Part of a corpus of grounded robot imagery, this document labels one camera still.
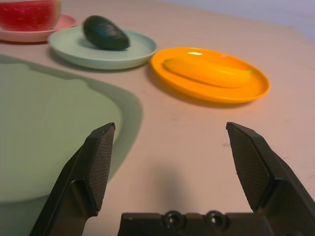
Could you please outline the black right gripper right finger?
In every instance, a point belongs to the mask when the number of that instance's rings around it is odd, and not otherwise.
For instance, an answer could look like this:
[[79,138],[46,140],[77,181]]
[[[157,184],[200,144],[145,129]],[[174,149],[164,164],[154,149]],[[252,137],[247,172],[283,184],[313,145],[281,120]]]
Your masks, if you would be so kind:
[[313,236],[315,202],[293,170],[254,130],[226,125],[237,176],[250,208],[275,236]]

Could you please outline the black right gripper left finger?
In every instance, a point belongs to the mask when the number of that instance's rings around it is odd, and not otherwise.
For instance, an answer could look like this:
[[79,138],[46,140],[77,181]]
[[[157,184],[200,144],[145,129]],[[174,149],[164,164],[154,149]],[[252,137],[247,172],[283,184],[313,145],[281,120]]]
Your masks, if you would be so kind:
[[80,236],[101,210],[108,182],[115,124],[92,131],[67,161],[31,230],[32,236]]

